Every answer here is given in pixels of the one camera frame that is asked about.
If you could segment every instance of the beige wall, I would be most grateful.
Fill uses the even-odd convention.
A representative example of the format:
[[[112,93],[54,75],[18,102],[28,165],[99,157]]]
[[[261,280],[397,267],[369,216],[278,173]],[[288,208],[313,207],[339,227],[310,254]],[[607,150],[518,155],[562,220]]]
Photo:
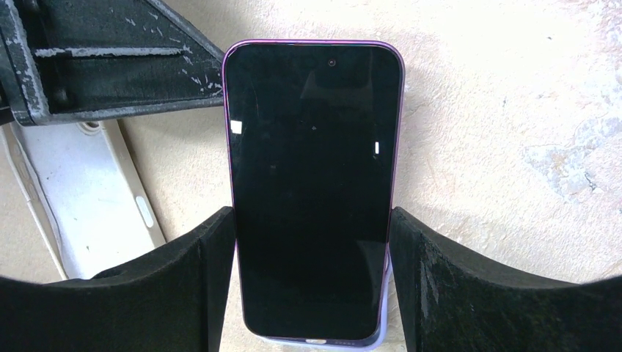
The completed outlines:
[[[253,37],[393,44],[407,69],[395,205],[534,274],[622,274],[619,1],[168,3],[223,50]],[[125,128],[169,238],[230,204],[222,109],[139,117]],[[396,314],[391,324],[384,350],[399,351]],[[244,329],[237,271],[222,345],[288,351]]]

